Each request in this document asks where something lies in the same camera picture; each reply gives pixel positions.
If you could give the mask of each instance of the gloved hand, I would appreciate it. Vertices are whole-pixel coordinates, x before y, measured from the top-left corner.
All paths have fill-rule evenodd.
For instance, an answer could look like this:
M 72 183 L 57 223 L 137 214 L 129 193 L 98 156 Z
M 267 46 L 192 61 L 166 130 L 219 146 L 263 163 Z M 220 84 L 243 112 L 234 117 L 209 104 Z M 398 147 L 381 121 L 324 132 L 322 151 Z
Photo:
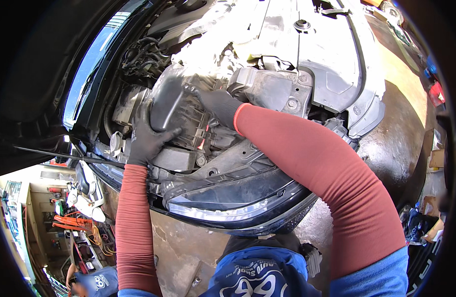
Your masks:
M 231 97 L 224 90 L 203 91 L 189 83 L 184 83 L 183 89 L 197 98 L 207 112 L 220 121 L 222 125 L 235 129 L 233 118 L 236 110 L 243 102 Z
M 156 133 L 150 127 L 149 110 L 152 100 L 142 102 L 132 119 L 132 144 L 127 164 L 147 167 L 150 160 L 155 158 L 167 141 L 177 137 L 181 128 L 163 133 Z

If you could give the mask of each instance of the tire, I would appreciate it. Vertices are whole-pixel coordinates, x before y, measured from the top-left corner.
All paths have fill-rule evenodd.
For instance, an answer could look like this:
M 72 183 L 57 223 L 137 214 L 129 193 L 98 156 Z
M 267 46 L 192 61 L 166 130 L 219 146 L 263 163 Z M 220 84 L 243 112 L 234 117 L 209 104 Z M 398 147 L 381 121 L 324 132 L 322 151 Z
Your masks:
M 387 13 L 387 14 L 390 14 L 390 15 L 393 15 L 395 16 L 397 19 L 398 19 L 398 25 L 401 25 L 403 24 L 404 22 L 404 17 L 401 13 L 401 11 L 399 11 L 394 5 L 393 3 L 389 2 L 389 1 L 383 1 L 380 5 L 379 5 L 379 9 L 381 9 L 381 11 Z

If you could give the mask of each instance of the wet floor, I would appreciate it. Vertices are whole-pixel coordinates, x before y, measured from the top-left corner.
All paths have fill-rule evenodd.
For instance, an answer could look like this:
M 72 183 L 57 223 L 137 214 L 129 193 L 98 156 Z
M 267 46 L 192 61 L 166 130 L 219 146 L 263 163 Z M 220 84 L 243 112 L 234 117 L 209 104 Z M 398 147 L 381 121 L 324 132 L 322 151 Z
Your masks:
M 385 118 L 361 141 L 359 156 L 376 173 L 397 202 L 415 170 L 426 130 L 433 127 L 434 108 L 427 97 L 421 52 L 403 44 L 389 26 L 367 16 L 385 72 Z M 106 211 L 115 214 L 118 195 L 108 190 Z M 229 235 L 208 232 L 151 212 L 157 275 L 164 296 L 197 296 L 207 289 Z M 310 279 L 328 296 L 332 218 L 328 206 L 316 202 L 295 229 L 301 242 L 311 242 L 323 254 L 321 272 Z M 192 287 L 198 276 L 201 282 Z

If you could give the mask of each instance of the person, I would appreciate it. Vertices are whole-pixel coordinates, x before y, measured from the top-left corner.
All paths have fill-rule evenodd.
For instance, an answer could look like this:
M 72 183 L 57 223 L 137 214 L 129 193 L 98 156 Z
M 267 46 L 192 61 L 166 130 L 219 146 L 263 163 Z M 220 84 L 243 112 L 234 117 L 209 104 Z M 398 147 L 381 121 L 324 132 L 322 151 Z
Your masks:
M 408 253 L 395 206 L 381 181 L 344 140 L 318 123 L 242 103 L 223 90 L 205 92 L 188 84 L 183 88 L 221 124 L 249 139 L 328 204 L 333 218 L 331 295 L 406 294 Z M 154 133 L 148 125 L 148 104 L 144 102 L 137 113 L 119 196 L 120 297 L 161 296 L 153 260 L 147 165 L 180 129 Z M 135 212 L 148 219 L 134 220 Z M 228 250 L 202 296 L 320 295 L 307 283 L 305 257 L 293 249 L 267 245 L 268 240 L 257 241 Z
M 73 275 L 76 282 L 71 282 Z M 66 288 L 73 296 L 109 297 L 117 296 L 118 277 L 115 267 L 108 266 L 89 274 L 83 274 L 72 263 L 66 274 Z

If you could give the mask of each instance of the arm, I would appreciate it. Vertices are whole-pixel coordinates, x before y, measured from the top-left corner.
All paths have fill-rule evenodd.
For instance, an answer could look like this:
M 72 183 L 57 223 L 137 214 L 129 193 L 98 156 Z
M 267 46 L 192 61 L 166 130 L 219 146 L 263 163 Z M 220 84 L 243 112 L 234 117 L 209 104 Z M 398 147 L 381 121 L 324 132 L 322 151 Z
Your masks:
M 338 135 L 312 121 L 250 104 L 237 109 L 234 126 L 287 175 L 329 205 L 332 279 L 405 246 L 390 195 Z
M 125 165 L 116 218 L 119 290 L 139 289 L 162 296 L 154 264 L 150 206 L 147 199 L 147 164 L 165 142 L 181 129 L 155 133 L 149 124 L 150 102 L 143 102 L 133 123 L 132 145 Z
M 68 269 L 68 273 L 66 274 L 66 288 L 68 289 L 68 291 L 71 290 L 70 279 L 73 277 L 74 273 L 78 271 L 78 267 L 74 263 L 71 263 L 70 268 Z
M 116 219 L 119 290 L 141 289 L 162 296 L 154 265 L 147 168 L 127 164 Z

